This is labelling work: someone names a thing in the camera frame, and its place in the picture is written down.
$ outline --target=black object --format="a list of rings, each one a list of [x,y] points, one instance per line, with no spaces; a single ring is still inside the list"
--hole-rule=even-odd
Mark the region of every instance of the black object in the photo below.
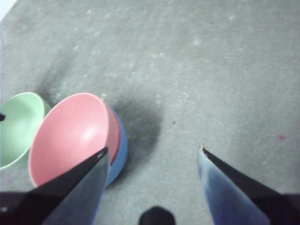
[[[6,117],[5,115],[3,115],[2,113],[0,113],[0,122],[3,121],[3,120],[5,120],[5,117]]]
[[[105,187],[107,148],[27,193],[0,194],[0,224],[91,224]]]
[[[168,210],[155,206],[142,214],[139,225],[175,225],[175,219]]]
[[[272,225],[300,225],[300,195],[282,195],[234,169],[206,149],[203,152],[270,219]]]

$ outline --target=green bowl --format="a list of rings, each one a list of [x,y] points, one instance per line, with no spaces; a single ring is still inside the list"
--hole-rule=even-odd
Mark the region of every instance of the green bowl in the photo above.
[[[27,164],[29,148],[50,109],[31,92],[15,95],[1,106],[5,118],[0,122],[0,169]]]

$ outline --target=floor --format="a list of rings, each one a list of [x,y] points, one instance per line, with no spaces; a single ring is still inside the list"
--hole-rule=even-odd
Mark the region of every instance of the floor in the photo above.
[[[300,2],[18,0],[1,22],[1,102],[100,96],[129,135],[95,224],[160,205],[210,225],[196,166],[206,149],[280,193],[300,193]],[[24,169],[1,190],[30,190]]]

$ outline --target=blue bowl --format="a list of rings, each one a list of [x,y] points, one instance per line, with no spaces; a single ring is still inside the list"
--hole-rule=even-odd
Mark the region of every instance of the blue bowl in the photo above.
[[[126,158],[127,158],[127,151],[128,151],[128,138],[126,135],[126,131],[124,125],[122,124],[120,118],[118,117],[117,113],[112,110],[114,115],[116,116],[119,126],[120,126],[120,145],[118,148],[118,152],[116,158],[112,162],[111,166],[108,169],[108,174],[105,182],[105,187],[110,185],[119,175],[121,172]]]

